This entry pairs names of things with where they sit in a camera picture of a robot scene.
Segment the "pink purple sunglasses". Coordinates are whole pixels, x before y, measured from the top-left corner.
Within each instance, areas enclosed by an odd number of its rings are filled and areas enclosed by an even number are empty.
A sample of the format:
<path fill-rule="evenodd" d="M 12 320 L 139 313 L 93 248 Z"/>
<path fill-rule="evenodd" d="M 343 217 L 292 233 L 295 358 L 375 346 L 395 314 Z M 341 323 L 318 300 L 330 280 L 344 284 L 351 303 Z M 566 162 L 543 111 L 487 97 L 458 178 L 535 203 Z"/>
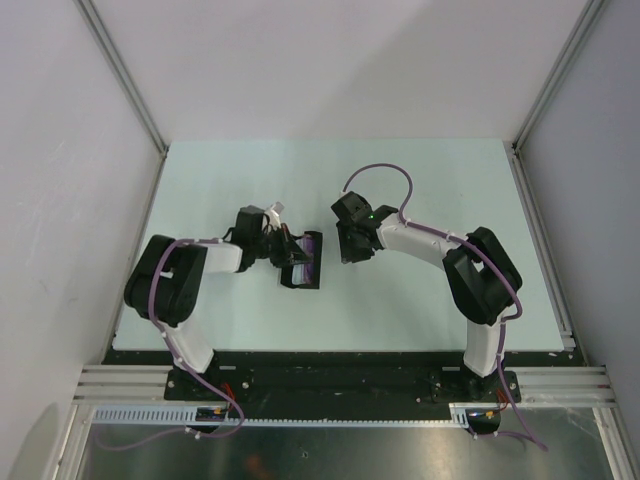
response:
<path fill-rule="evenodd" d="M 292 269 L 291 282 L 296 287 L 312 287 L 316 284 L 316 242 L 310 235 L 297 240 L 298 246 L 307 255 L 308 261 L 295 265 Z"/>

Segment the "black glasses case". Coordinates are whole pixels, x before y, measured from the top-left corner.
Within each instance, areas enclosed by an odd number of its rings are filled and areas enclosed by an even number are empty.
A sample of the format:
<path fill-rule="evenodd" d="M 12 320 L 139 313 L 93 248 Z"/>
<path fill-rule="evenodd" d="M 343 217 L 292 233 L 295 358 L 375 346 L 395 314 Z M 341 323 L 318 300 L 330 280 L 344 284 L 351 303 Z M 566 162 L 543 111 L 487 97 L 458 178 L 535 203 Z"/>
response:
<path fill-rule="evenodd" d="M 307 230 L 294 242 L 294 263 L 281 269 L 280 285 L 289 289 L 319 290 L 323 234 Z"/>

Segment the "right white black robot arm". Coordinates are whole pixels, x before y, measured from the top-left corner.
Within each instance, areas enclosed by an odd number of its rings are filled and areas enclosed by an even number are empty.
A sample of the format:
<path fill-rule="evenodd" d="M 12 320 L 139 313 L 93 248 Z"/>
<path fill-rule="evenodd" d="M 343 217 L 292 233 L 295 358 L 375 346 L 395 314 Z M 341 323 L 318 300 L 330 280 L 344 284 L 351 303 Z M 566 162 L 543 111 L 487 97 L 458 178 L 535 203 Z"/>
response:
<path fill-rule="evenodd" d="M 358 263 L 382 250 L 396 251 L 442 269 L 454 304 L 467 319 L 461 376 L 463 393 L 484 401 L 497 389 L 506 321 L 522 314 L 523 280 L 488 228 L 465 237 L 413 222 L 387 205 L 373 209 L 361 195 L 343 193 L 331 206 L 337 217 L 341 260 Z"/>

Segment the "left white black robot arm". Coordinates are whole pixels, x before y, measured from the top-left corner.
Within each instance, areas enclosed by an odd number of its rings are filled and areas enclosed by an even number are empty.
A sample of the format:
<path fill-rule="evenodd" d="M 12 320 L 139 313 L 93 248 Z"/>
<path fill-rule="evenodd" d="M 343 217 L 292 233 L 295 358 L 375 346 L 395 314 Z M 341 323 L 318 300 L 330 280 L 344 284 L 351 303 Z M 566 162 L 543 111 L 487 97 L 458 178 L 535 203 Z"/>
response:
<path fill-rule="evenodd" d="M 243 273 L 258 260 L 268 260 L 289 289 L 320 287 L 323 234 L 296 235 L 280 218 L 283 206 L 243 207 L 221 238 L 150 238 L 130 274 L 124 302 L 160 332 L 174 363 L 188 371 L 186 387 L 197 398 L 214 397 L 221 376 L 209 368 L 215 353 L 199 333 L 193 314 L 206 274 Z"/>

